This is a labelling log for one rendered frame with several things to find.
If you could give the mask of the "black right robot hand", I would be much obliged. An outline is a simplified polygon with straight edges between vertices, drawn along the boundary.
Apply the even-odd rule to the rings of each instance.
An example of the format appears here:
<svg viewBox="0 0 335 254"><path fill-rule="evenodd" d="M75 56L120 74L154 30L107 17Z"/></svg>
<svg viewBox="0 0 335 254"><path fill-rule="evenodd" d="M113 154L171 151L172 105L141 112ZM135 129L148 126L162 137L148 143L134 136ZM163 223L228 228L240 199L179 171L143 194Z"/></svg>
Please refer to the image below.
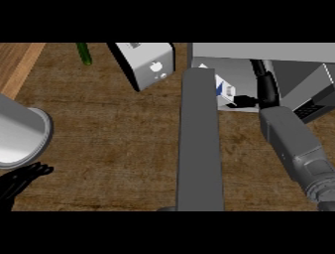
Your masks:
<svg viewBox="0 0 335 254"><path fill-rule="evenodd" d="M250 68L255 77L255 96L236 95L234 100L225 105L230 109L255 108L262 110L280 105L275 78L265 68L264 61L250 60Z"/></svg>

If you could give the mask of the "dark grey microwave door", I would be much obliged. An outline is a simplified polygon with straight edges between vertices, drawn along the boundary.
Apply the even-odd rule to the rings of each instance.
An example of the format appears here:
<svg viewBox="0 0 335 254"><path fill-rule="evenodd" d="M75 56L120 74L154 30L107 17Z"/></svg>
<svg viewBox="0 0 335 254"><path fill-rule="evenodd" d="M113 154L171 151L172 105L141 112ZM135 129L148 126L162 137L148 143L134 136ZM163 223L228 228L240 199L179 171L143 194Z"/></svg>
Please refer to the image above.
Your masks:
<svg viewBox="0 0 335 254"><path fill-rule="evenodd" d="M224 185L215 71L182 73L175 205L159 211L222 211Z"/></svg>

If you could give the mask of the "grey microwave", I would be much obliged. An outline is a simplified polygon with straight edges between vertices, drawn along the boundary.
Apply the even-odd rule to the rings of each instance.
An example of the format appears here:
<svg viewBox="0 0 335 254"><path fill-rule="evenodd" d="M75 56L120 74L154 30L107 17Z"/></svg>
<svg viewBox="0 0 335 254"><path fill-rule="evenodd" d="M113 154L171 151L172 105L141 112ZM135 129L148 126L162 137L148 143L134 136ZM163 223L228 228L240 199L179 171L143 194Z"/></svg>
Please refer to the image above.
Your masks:
<svg viewBox="0 0 335 254"><path fill-rule="evenodd" d="M335 43L191 43L187 49L187 66L210 68L236 95L255 96L250 60L261 60L275 78L280 105L303 122L335 109Z"/></svg>

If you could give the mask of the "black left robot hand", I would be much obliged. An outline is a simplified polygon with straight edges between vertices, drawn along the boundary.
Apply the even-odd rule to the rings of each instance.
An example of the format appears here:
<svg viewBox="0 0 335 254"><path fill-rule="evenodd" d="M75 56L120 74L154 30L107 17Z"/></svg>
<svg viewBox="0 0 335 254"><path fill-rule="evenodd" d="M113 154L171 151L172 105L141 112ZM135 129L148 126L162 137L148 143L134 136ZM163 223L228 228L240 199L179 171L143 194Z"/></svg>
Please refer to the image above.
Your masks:
<svg viewBox="0 0 335 254"><path fill-rule="evenodd" d="M38 177L48 175L52 171L52 167L38 162L0 177L0 212L11 210L17 194Z"/></svg>

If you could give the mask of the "green cucumber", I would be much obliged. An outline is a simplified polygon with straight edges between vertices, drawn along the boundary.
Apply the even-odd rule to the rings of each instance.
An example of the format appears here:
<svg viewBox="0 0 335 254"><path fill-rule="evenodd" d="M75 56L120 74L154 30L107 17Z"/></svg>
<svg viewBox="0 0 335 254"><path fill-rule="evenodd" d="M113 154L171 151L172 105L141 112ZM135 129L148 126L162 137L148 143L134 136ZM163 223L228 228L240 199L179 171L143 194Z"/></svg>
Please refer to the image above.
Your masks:
<svg viewBox="0 0 335 254"><path fill-rule="evenodd" d="M89 56L86 43L76 43L76 47L78 47L79 56L81 56L83 64L91 65L91 56Z"/></svg>

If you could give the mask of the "white and blue milk carton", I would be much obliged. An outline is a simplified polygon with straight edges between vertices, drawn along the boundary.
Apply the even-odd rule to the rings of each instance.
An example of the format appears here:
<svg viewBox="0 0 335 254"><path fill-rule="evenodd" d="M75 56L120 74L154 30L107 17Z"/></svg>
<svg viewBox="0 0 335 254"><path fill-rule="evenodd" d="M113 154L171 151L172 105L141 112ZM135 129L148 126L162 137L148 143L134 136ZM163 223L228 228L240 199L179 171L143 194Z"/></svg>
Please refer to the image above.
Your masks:
<svg viewBox="0 0 335 254"><path fill-rule="evenodd" d="M215 75L216 79L216 99L218 105L224 106L234 102L236 88L227 83L227 81Z"/></svg>

